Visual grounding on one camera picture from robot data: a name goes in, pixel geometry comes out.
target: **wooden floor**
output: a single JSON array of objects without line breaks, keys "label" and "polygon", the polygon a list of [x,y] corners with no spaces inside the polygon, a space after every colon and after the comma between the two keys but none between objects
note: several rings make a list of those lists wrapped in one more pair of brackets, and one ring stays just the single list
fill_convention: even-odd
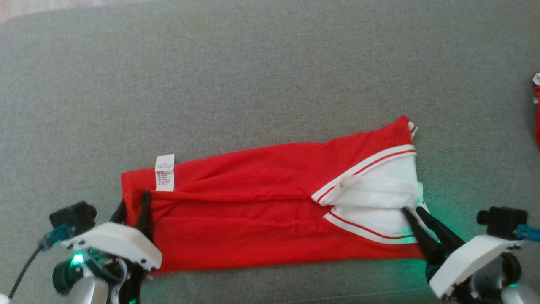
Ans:
[{"label": "wooden floor", "polygon": [[123,5],[157,0],[0,0],[0,24],[34,12],[87,6]]}]

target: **blue connector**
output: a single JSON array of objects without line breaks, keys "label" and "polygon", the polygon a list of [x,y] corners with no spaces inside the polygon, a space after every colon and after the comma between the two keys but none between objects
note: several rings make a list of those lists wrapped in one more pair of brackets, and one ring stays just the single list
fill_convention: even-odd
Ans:
[{"label": "blue connector", "polygon": [[517,225],[516,237],[526,241],[540,242],[540,229],[527,225]]},{"label": "blue connector", "polygon": [[49,250],[54,244],[70,239],[73,236],[71,226],[66,223],[56,227],[53,231],[45,234],[41,240],[37,242],[42,250]]}]

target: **red stripe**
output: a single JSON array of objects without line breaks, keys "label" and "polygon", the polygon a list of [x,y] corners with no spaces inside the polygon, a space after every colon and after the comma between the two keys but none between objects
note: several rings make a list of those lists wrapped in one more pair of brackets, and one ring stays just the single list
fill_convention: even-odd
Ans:
[{"label": "red stripe", "polygon": [[[370,164],[366,165],[366,166],[363,167],[362,169],[360,169],[360,170],[358,170],[357,172],[353,173],[353,175],[359,174],[360,172],[366,170],[368,167],[373,166],[374,164],[376,164],[376,163],[378,163],[378,162],[380,162],[380,161],[382,161],[382,160],[385,160],[385,159],[387,159],[387,158],[389,158],[389,157],[392,157],[392,156],[394,156],[394,155],[403,154],[403,153],[409,153],[409,152],[416,152],[416,150],[415,150],[415,149],[410,149],[410,150],[405,150],[405,151],[401,151],[401,152],[395,152],[395,153],[392,153],[392,154],[388,154],[388,155],[386,155],[386,156],[381,157],[380,159],[378,159],[378,160],[376,160],[376,161],[371,162]],[[319,202],[322,200],[322,198],[323,198],[325,195],[327,195],[330,191],[332,191],[335,187],[336,187],[336,186],[332,186],[330,189],[328,189],[326,192],[324,192],[324,193],[321,195],[321,197],[317,200],[317,203],[319,203]]]},{"label": "red stripe", "polygon": [[375,231],[373,231],[373,230],[371,230],[371,229],[368,229],[368,228],[366,228],[366,227],[360,226],[360,225],[358,225],[358,224],[356,224],[356,223],[352,223],[352,222],[349,222],[349,221],[347,221],[347,220],[344,220],[344,219],[340,218],[339,216],[335,215],[332,211],[329,211],[328,213],[330,213],[330,214],[333,215],[336,219],[338,219],[338,220],[340,220],[340,221],[342,221],[342,222],[344,222],[344,223],[346,223],[346,224],[352,225],[352,226],[354,226],[354,227],[358,227],[358,228],[360,228],[360,229],[363,229],[363,230],[365,230],[365,231],[371,232],[371,233],[373,233],[373,234],[375,234],[375,235],[378,235],[378,236],[380,236],[380,237],[383,237],[383,238],[385,238],[385,239],[397,240],[397,239],[404,239],[405,237],[411,237],[411,236],[414,236],[414,235],[406,235],[406,236],[385,236],[385,235],[382,235],[382,234],[380,234],[380,233],[377,233],[377,232],[375,232]]}]

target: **gray cushion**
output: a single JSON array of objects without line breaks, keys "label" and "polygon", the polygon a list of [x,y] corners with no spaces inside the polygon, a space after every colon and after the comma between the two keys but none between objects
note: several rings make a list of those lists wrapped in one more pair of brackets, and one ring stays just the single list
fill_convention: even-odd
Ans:
[{"label": "gray cushion", "polygon": [[[48,214],[87,200],[104,222],[119,175],[292,141],[326,141],[400,115],[419,127],[432,213],[465,239],[476,212],[540,224],[531,77],[537,0],[184,0],[31,15],[0,27],[0,290]],[[540,292],[534,245],[520,255]],[[60,248],[16,303],[53,303]],[[424,263],[342,261],[162,275],[146,303],[437,303]]]}]

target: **gray fabric surface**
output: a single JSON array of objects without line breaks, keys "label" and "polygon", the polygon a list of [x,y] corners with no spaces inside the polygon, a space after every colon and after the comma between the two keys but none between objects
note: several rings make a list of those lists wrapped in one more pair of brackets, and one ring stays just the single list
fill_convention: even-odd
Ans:
[{"label": "gray fabric surface", "polygon": [[[155,2],[50,12],[0,27],[0,290],[48,214],[79,200],[104,222],[123,171],[291,141],[326,141],[400,115],[419,127],[432,213],[465,239],[479,209],[540,224],[531,76],[540,4],[528,1]],[[520,254],[540,292],[537,245]],[[40,255],[14,303],[61,299],[65,250]],[[421,261],[177,273],[145,303],[437,303]]]}]

